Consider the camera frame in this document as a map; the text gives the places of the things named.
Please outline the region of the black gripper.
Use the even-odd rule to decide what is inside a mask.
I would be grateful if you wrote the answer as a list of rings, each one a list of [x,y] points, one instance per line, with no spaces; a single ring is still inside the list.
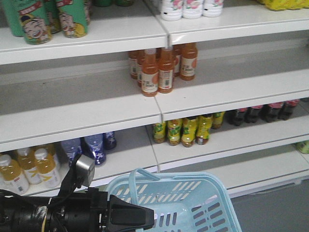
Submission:
[[[58,199],[49,208],[51,232],[102,232],[107,222],[108,193],[97,188]],[[150,229],[154,210],[127,203],[110,195],[109,230]]]

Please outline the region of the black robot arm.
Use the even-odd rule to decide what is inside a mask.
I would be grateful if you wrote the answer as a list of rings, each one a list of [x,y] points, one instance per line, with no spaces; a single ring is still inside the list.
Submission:
[[[55,197],[0,191],[2,232],[100,232],[107,225],[108,194],[96,188]]]

